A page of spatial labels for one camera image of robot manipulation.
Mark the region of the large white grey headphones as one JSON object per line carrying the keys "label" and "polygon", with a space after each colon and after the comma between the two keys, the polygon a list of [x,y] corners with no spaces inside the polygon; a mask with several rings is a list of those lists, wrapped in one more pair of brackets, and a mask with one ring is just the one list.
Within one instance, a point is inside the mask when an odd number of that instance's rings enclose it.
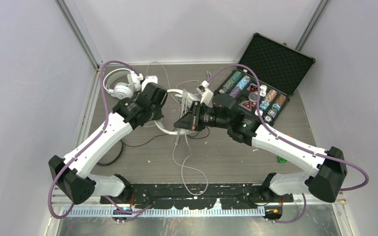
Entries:
{"label": "large white grey headphones", "polygon": [[[179,116],[178,118],[182,118],[183,115],[186,114],[186,112],[189,111],[189,108],[194,102],[199,102],[200,98],[195,96],[194,94],[188,92],[186,89],[168,89],[167,90],[168,95],[170,95],[172,98],[175,98],[175,94],[177,94],[178,98],[176,98],[176,101],[179,105]],[[162,119],[155,120],[154,121],[156,127],[164,132],[167,135],[174,135],[174,136],[181,136],[181,135],[187,135],[192,133],[190,129],[181,129],[178,128],[176,131],[169,131],[164,128],[164,125],[162,124]]]}

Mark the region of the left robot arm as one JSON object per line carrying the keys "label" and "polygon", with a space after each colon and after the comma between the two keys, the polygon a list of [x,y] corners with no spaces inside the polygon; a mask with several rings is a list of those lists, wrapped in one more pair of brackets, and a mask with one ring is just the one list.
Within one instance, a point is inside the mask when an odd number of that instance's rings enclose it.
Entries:
{"label": "left robot arm", "polygon": [[149,121],[160,119],[166,99],[167,90],[150,82],[136,99],[119,100],[108,113],[108,120],[82,144],[64,157],[55,155],[49,160],[54,184],[75,205],[100,196],[113,197],[120,204],[127,203],[131,190],[124,177],[92,175],[91,170],[126,135]]}

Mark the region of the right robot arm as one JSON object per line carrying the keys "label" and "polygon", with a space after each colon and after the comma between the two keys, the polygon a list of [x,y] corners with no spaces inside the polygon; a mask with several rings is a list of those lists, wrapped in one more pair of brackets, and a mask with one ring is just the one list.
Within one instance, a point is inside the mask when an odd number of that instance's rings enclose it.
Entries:
{"label": "right robot arm", "polygon": [[328,203],[336,201],[347,176],[340,149],[324,150],[283,134],[260,121],[259,116],[242,110],[227,94],[216,95],[212,103],[212,107],[208,107],[199,101],[193,102],[174,127],[191,131],[223,128],[233,140],[269,151],[299,167],[301,172],[298,173],[270,173],[266,177],[261,195],[268,202],[285,194],[300,193],[310,193]]}

